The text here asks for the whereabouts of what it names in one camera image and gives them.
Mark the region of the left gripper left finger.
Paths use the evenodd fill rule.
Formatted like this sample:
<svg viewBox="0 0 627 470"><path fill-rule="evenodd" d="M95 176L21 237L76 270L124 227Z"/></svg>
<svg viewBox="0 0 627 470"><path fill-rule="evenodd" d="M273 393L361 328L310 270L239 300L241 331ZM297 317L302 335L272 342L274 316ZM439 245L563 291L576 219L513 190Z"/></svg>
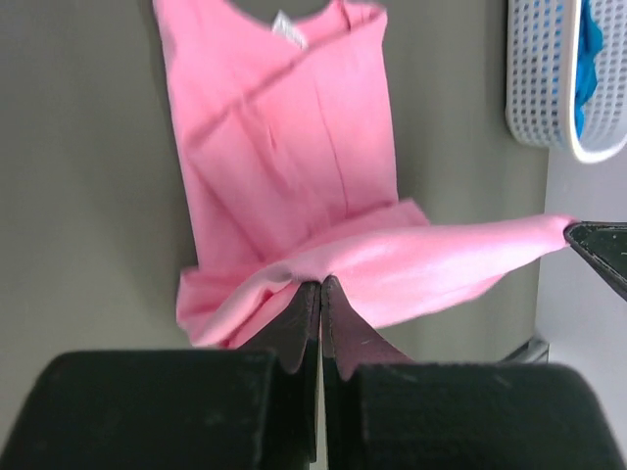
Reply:
<svg viewBox="0 0 627 470"><path fill-rule="evenodd" d="M289 305L240 350L274 357L263 405L261 462L315 462L319 285L302 284Z"/></svg>

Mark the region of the pink t shirt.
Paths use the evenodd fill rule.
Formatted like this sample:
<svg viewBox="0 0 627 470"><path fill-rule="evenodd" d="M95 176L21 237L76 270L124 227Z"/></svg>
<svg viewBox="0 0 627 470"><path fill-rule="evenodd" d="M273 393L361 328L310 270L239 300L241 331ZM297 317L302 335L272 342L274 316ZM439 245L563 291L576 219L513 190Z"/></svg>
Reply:
<svg viewBox="0 0 627 470"><path fill-rule="evenodd" d="M399 197L384 7L332 1L285 29L228 1L153 9L198 260L176 301L192 345L243 345L329 276L389 327L565 247L567 215L433 225Z"/></svg>

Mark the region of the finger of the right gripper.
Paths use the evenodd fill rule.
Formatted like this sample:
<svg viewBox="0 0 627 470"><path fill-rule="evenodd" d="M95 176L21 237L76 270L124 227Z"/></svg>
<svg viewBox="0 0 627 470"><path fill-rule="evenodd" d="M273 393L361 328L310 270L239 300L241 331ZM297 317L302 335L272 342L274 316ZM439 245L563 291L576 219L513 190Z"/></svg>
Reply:
<svg viewBox="0 0 627 470"><path fill-rule="evenodd" d="M563 235L570 247L626 301L626 223L581 221L568 225Z"/></svg>

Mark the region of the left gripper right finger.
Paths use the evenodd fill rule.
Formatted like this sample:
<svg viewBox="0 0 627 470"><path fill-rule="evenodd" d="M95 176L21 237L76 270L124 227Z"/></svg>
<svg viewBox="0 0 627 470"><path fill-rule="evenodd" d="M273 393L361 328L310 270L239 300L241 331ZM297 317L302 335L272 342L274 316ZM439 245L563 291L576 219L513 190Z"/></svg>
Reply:
<svg viewBox="0 0 627 470"><path fill-rule="evenodd" d="M363 365L413 364L366 322L350 304L339 279L321 285L320 340L326 422L327 464L330 469L362 469Z"/></svg>

